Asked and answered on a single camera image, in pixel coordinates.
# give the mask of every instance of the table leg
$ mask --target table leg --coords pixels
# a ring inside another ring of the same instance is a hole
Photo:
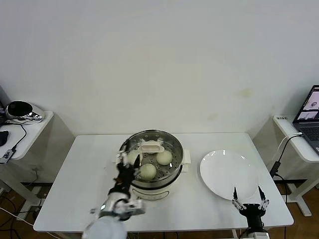
[[[231,232],[233,233],[233,238],[234,238],[234,239],[237,239],[238,236],[237,236],[236,230],[235,230],[235,229],[232,229]]]
[[[3,181],[0,180],[0,188],[3,188],[5,192],[10,192],[11,188],[5,184]]]
[[[318,182],[319,179],[309,179],[298,188],[296,188],[294,184],[288,184],[288,187],[292,193],[287,196],[287,203],[297,203],[303,215],[305,217],[310,217],[312,215],[311,211],[302,196],[311,188],[313,188]]]
[[[291,199],[296,199],[297,197],[302,197],[306,192],[319,183],[319,177],[310,178],[302,185],[300,185],[295,191],[292,191],[289,195]]]
[[[15,190],[18,194],[23,196],[28,201],[32,202],[33,204],[38,204],[40,199],[30,192],[26,187],[24,187],[16,178],[11,175],[5,168],[1,169],[0,172],[0,180],[6,183],[9,187]]]

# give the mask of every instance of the pot handle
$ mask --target pot handle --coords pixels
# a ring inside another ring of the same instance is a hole
[[[141,143],[138,151],[142,153],[162,153],[164,152],[164,147],[158,141],[145,141]]]
[[[190,151],[189,149],[184,149],[184,157],[181,162],[181,165],[190,164]]]

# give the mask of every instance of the black cable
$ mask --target black cable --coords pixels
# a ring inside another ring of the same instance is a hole
[[[287,145],[288,145],[288,142],[289,142],[292,138],[299,137],[299,136],[302,136],[302,134],[298,134],[298,135],[292,136],[292,137],[290,137],[290,138],[287,140],[287,142],[286,142],[286,144],[285,144],[285,147],[284,147],[283,151],[281,152],[281,155],[280,155],[280,157],[279,157],[278,162],[280,162],[280,160],[281,160],[281,158],[282,158],[282,156],[283,156],[283,154],[284,154],[284,152],[285,152],[285,149],[286,149],[286,147],[287,147]]]
[[[13,205],[13,207],[14,207],[14,212],[13,212],[13,214],[15,214],[15,213],[16,213],[16,208],[15,208],[14,203],[13,203],[9,198],[6,198],[5,196],[1,196],[1,195],[0,195],[0,197],[7,199],[7,200]],[[0,225],[0,228],[2,228],[5,224],[7,224],[12,218],[13,218],[13,217],[10,217],[8,220],[6,220],[4,223],[2,223],[2,224]]]
[[[36,180],[38,180],[39,176],[38,176],[38,171],[35,172],[36,178],[30,182],[28,185],[26,185],[26,187],[30,186],[32,183],[34,183]]]
[[[19,126],[23,129],[23,131],[24,131],[24,136],[15,144],[15,146],[12,147],[12,149],[15,149],[15,148],[17,147],[17,145],[26,137],[26,135],[27,135],[26,130],[24,129],[23,125],[20,124],[20,123],[3,122],[2,124],[3,124],[3,125],[6,125],[6,124],[19,125]]]
[[[284,180],[284,178],[282,176],[280,176],[278,173],[276,173],[276,176],[280,177],[285,185],[285,193],[286,193],[286,201],[285,201],[285,204],[287,206],[287,200],[288,200],[288,192],[287,192],[287,183],[286,181]],[[284,232],[284,238],[286,239],[286,227],[285,227],[285,232]]]
[[[11,202],[11,204],[14,206],[14,213],[13,213],[14,215],[15,215],[15,214],[19,214],[19,213],[35,212],[35,210],[30,210],[30,211],[25,211],[25,212],[19,212],[20,208],[24,205],[25,201],[18,207],[18,212],[17,212],[14,203],[13,203],[9,198],[6,198],[6,197],[1,196],[1,195],[0,195],[0,197],[5,198],[5,199],[7,199],[8,201]],[[39,202],[38,208],[40,207],[41,202],[42,202],[42,198],[40,198],[40,202]],[[18,237],[18,239],[21,239],[20,236],[19,236],[19,234],[18,234],[18,232],[17,232],[15,229],[13,229],[13,223],[15,222],[15,219],[16,219],[14,216],[11,216],[7,221],[5,221],[2,225],[0,225],[0,228],[1,228],[2,226],[4,226],[5,224],[7,224],[11,219],[13,219],[13,221],[11,222],[10,229],[0,230],[0,232],[10,231],[10,239],[12,239],[12,232],[14,232],[14,233],[16,234],[16,236]]]
[[[0,197],[4,198],[4,199],[6,199],[8,202],[10,202],[11,205],[13,206],[13,208],[14,208],[14,212],[16,212],[15,205],[14,205],[14,203],[13,203],[9,198],[6,198],[5,196],[2,196],[2,195],[0,195]]]

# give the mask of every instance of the steamed bun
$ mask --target steamed bun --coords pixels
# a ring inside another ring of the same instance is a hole
[[[173,160],[173,155],[168,150],[164,150],[162,153],[157,153],[156,160],[160,165],[168,165]]]
[[[156,168],[150,163],[144,164],[140,171],[140,176],[143,180],[152,180],[156,176]]]

